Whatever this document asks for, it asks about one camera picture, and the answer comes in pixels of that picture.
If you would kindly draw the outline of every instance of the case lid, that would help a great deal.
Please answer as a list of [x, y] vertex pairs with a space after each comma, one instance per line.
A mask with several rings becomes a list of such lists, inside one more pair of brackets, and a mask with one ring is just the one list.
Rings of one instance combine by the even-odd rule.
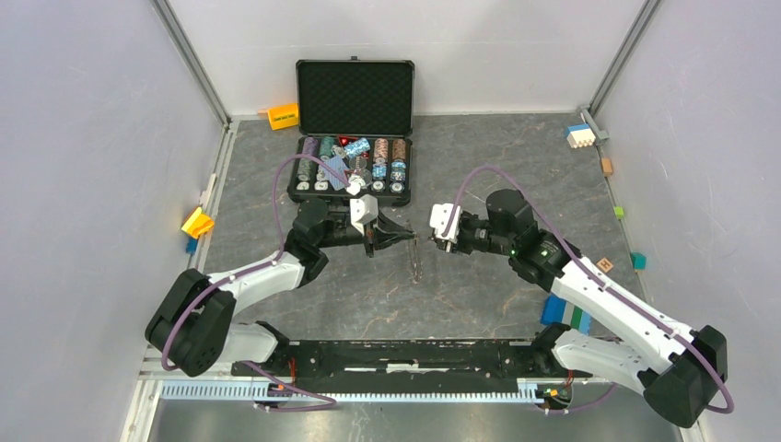
[[299, 60], [296, 71], [303, 134], [412, 133], [413, 62]]

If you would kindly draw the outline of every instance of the yellow plastic bin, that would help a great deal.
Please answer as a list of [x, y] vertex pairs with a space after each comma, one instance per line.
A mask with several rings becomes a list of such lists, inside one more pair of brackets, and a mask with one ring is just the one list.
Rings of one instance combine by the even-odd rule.
[[268, 110], [269, 124], [272, 130], [285, 129], [290, 126], [298, 126], [298, 104], [286, 104]]

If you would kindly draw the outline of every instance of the open black case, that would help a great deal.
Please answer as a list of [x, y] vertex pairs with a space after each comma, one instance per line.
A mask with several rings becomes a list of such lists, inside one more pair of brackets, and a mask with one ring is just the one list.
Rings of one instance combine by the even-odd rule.
[[[322, 140], [324, 136], [363, 137], [369, 141], [367, 167], [374, 163], [375, 141], [386, 138], [406, 143], [406, 175], [402, 192], [391, 191], [391, 159], [382, 191], [372, 189], [372, 182], [357, 196], [371, 194], [383, 206], [407, 205], [412, 199], [413, 143], [408, 138], [413, 131], [414, 64], [410, 61], [362, 61], [355, 57], [345, 61], [299, 60], [296, 64], [298, 83], [299, 130], [305, 136], [298, 140], [300, 154], [308, 136]], [[307, 190], [297, 186], [298, 165], [294, 164], [287, 194], [296, 203], [319, 197], [329, 204], [346, 204], [352, 197], [345, 189], [315, 190], [310, 176]]]

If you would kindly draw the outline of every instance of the white wall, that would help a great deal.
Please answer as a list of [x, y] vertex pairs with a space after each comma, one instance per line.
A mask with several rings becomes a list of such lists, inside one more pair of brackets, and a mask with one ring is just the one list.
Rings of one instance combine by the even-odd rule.
[[0, 440], [117, 440], [221, 124], [146, 0], [0, 29]]
[[781, 433], [779, 21], [778, 2], [664, 2], [597, 119], [648, 294], [727, 336], [715, 441]]
[[642, 0], [170, 0], [234, 115], [296, 102], [299, 59], [409, 59], [417, 112], [572, 111]]

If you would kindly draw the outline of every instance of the robotic arm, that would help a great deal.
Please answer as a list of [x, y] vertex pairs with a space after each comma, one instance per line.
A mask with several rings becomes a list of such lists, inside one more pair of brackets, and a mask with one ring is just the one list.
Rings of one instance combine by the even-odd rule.
[[[435, 204], [429, 220], [437, 247], [450, 253], [473, 251], [508, 256], [510, 267], [524, 281], [586, 310], [621, 341], [607, 342], [581, 334], [564, 324], [553, 324], [536, 340], [542, 364], [558, 364], [607, 378], [642, 394], [668, 421], [684, 427], [694, 424], [718, 391], [716, 383], [694, 356], [640, 313], [607, 293], [581, 271], [548, 231], [538, 228], [523, 196], [514, 190], [493, 192], [485, 201], [488, 219]], [[450, 213], [456, 219], [449, 231]], [[660, 319], [693, 344], [722, 380], [727, 378], [727, 341], [710, 326], [696, 331], [667, 317], [603, 274], [588, 257], [570, 245], [580, 263], [637, 308]]]
[[276, 253], [228, 272], [182, 272], [147, 325], [146, 340], [162, 351], [187, 307], [213, 282], [227, 278], [229, 282], [209, 294], [196, 306], [200, 311], [184, 321], [170, 347], [169, 360], [191, 377], [218, 361], [264, 361], [274, 351], [276, 337], [258, 324], [231, 324], [234, 316], [271, 295], [313, 281], [328, 263], [321, 248], [362, 244], [371, 257], [376, 250], [411, 238], [414, 232], [390, 221], [371, 195], [350, 200], [349, 207], [307, 200], [298, 207], [284, 252], [273, 265], [251, 273], [252, 268], [271, 262]]

